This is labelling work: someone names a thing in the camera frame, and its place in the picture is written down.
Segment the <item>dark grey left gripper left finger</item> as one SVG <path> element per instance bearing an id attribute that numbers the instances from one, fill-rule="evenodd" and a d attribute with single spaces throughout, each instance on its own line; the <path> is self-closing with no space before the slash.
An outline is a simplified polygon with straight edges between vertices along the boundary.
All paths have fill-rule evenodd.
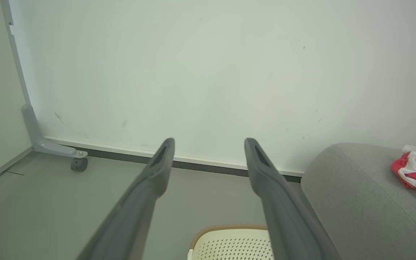
<path id="1" fill-rule="evenodd" d="M 166 191 L 175 140 L 163 141 L 79 254 L 79 260 L 142 259 L 155 204 Z"/>

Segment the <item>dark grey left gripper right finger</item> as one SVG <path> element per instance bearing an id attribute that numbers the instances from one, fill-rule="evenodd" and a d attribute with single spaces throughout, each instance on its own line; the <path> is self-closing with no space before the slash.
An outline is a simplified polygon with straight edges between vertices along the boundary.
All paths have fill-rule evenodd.
<path id="1" fill-rule="evenodd" d="M 246 138 L 244 151 L 253 191 L 261 199 L 276 260 L 340 260 L 333 242 L 268 158 Z"/>

